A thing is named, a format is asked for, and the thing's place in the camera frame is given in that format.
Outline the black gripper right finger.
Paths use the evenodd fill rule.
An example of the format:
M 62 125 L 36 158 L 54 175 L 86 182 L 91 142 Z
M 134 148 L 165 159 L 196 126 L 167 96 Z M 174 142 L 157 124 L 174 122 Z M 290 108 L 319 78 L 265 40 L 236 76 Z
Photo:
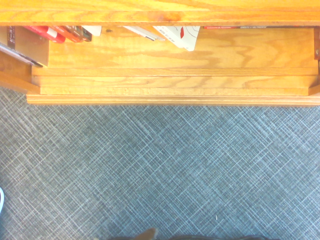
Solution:
M 262 240 L 261 235 L 248 235 L 243 237 L 230 238 L 229 240 Z M 228 240 L 228 238 L 219 238 L 212 236 L 202 236 L 202 235 L 181 235 L 172 237 L 172 240 Z

